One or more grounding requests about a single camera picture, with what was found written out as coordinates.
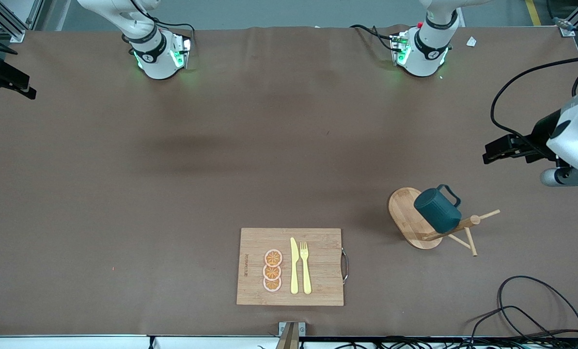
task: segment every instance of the table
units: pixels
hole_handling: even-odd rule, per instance
[[[546,161],[481,158],[503,135],[495,93],[576,57],[572,39],[463,28],[446,64],[415,78],[354,29],[196,37],[198,68],[165,81],[113,32],[30,32],[15,47],[8,61],[38,97],[0,91],[0,335],[264,335],[285,320],[309,335],[468,335],[514,274],[578,308],[578,188],[542,186]],[[497,117],[529,133],[577,73],[532,73]],[[412,248],[389,217],[397,188],[440,183],[466,216],[502,211],[473,230],[477,258],[451,240]],[[342,228],[345,306],[236,305],[242,227]],[[537,285],[504,298],[547,327],[577,326]],[[479,334],[513,333],[494,317]]]

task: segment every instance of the gray floor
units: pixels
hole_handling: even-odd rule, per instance
[[[532,26],[524,0],[494,0],[466,7],[463,13],[467,26]],[[202,30],[352,24],[388,27],[424,20],[418,0],[163,0],[152,14],[163,22],[188,22]],[[104,18],[83,9],[77,0],[71,0],[62,29],[116,30]]]

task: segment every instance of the yellow tape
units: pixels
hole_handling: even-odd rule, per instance
[[[526,0],[526,7],[528,8],[528,13],[530,13],[530,19],[532,19],[533,26],[540,26],[541,20],[539,20],[539,13],[536,11],[534,1]]]

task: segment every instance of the mug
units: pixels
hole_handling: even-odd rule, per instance
[[[454,205],[440,192],[442,188],[446,188],[450,195],[457,199]],[[413,207],[429,222],[431,227],[442,234],[450,232],[459,225],[461,221],[461,212],[457,208],[459,205],[461,205],[461,199],[447,185],[428,188],[413,202]]]

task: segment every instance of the citrus slice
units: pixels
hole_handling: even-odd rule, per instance
[[[280,289],[282,285],[282,279],[278,278],[278,280],[270,281],[263,279],[263,287],[269,292],[276,292]]]
[[[269,281],[278,280],[280,274],[282,274],[282,270],[280,270],[280,267],[270,267],[269,265],[263,267],[263,277],[265,278],[265,280]]]
[[[265,264],[269,265],[269,267],[277,267],[282,263],[282,254],[280,251],[273,249],[267,251],[265,254]]]

